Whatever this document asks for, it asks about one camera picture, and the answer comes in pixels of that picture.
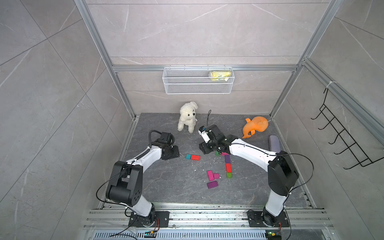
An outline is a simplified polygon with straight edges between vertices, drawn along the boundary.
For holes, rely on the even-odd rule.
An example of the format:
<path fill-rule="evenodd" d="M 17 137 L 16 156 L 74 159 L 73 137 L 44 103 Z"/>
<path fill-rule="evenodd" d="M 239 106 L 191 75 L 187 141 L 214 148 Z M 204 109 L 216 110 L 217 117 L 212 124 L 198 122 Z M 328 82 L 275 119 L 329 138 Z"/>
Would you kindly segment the red block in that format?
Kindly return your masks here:
<path fill-rule="evenodd" d="M 191 155 L 191 160 L 194 160 L 194 161 L 200 161 L 200 160 L 201 160 L 201 157 L 200 157 L 200 156 L 197 156 L 197 155 Z"/>
<path fill-rule="evenodd" d="M 226 164 L 226 172 L 232 173 L 232 165 L 231 164 Z"/>

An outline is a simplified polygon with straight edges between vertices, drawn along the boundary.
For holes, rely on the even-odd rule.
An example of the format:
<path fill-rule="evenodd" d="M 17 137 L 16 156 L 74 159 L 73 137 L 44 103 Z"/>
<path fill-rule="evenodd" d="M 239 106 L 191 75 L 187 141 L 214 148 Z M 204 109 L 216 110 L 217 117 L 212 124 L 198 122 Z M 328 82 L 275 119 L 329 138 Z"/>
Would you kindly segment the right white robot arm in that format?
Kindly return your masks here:
<path fill-rule="evenodd" d="M 268 173 L 268 184 L 271 191 L 263 208 L 262 217 L 265 225 L 275 226 L 278 223 L 278 217 L 283 212 L 285 202 L 299 178 L 299 173 L 288 153 L 263 150 L 232 135 L 212 137 L 207 133 L 202 133 L 201 136 L 204 141 L 199 144 L 199 148 L 204 154 L 218 151 L 238 156 Z"/>

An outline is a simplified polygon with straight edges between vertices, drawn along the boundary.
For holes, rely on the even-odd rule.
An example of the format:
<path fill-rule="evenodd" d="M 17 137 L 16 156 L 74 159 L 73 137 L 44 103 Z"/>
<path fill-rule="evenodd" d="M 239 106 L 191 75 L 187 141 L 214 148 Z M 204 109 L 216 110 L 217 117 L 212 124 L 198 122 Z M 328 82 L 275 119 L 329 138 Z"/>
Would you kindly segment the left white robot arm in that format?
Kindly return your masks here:
<path fill-rule="evenodd" d="M 133 219 L 144 226 L 151 226 L 156 220 L 156 210 L 154 204 L 143 197 L 144 172 L 158 160 L 179 156 L 179 148 L 171 133 L 151 130 L 149 145 L 143 152 L 114 164 L 111 179 L 107 182 L 106 199 L 126 206 L 132 211 Z"/>

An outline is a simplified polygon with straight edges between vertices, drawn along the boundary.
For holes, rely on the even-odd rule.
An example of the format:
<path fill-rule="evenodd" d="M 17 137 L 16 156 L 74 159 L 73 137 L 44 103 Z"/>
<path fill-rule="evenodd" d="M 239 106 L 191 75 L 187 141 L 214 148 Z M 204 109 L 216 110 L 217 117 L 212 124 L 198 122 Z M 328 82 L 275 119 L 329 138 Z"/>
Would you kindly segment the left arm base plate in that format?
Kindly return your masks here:
<path fill-rule="evenodd" d="M 169 226 L 170 212 L 167 211 L 155 211 L 150 213 L 148 217 L 142 217 L 137 214 L 132 214 L 129 217 L 130 227 L 160 227 L 167 228 Z"/>

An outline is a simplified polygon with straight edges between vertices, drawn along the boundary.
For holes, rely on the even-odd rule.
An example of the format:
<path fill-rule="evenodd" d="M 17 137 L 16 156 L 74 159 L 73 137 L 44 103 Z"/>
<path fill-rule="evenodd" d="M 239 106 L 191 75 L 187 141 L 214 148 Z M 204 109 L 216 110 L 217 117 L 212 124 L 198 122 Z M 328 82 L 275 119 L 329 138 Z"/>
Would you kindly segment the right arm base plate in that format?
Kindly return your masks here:
<path fill-rule="evenodd" d="M 271 215 L 266 210 L 248 210 L 247 219 L 249 226 L 252 228 L 257 227 L 289 227 L 290 222 L 286 213 L 283 211 L 277 217 Z"/>

